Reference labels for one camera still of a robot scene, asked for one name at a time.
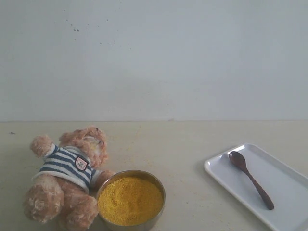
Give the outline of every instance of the brown spoon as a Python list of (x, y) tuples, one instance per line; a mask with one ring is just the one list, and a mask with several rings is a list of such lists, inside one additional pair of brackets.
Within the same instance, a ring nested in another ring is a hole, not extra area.
[(269, 210), (273, 210), (274, 209), (273, 202), (271, 201), (267, 193), (262, 189), (262, 187), (256, 182), (256, 180), (249, 173), (247, 166), (246, 166), (245, 158), (240, 153), (233, 151), (233, 152), (230, 152), (229, 159), (233, 165), (238, 167), (241, 171), (243, 171), (250, 178), (250, 180), (256, 187), (258, 193), (260, 194), (262, 200), (264, 201), (266, 207)]

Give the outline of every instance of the blue and white striped shirt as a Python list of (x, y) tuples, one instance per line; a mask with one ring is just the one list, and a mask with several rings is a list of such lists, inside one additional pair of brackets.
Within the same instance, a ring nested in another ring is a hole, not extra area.
[(41, 174), (50, 174), (67, 179), (89, 193), (89, 188), (94, 186), (102, 173), (93, 169), (90, 159), (78, 148), (72, 146), (59, 148), (53, 144), (43, 159), (45, 162), (33, 180)]

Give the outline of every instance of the teddy bear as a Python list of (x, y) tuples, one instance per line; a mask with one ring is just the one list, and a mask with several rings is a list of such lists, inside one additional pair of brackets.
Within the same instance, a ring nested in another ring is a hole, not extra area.
[(90, 126), (66, 132), (55, 145), (48, 135), (37, 136), (30, 149), (43, 165), (26, 192), (24, 214), (42, 224), (58, 217), (67, 231), (85, 231), (98, 215), (97, 190), (115, 172), (99, 170), (108, 158), (105, 133)]

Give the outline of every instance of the table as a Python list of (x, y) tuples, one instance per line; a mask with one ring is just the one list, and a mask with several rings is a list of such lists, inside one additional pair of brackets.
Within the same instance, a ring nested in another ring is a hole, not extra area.
[[(103, 168), (146, 170), (162, 181), (166, 208), (153, 231), (269, 231), (203, 169), (206, 159), (241, 143), (256, 144), (308, 176), (308, 121), (0, 123), (1, 230), (58, 230), (56, 221), (42, 226), (23, 214), (23, 196), (42, 164), (29, 144), (41, 134), (58, 143), (63, 132), (88, 125), (107, 134), (110, 158)], [(90, 231), (103, 230), (97, 217)]]

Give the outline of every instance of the yellow powder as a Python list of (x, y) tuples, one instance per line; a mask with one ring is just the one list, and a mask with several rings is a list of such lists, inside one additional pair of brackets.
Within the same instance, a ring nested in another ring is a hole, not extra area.
[(159, 189), (152, 183), (126, 177), (109, 184), (98, 200), (101, 215), (122, 226), (139, 225), (156, 216), (163, 204)]

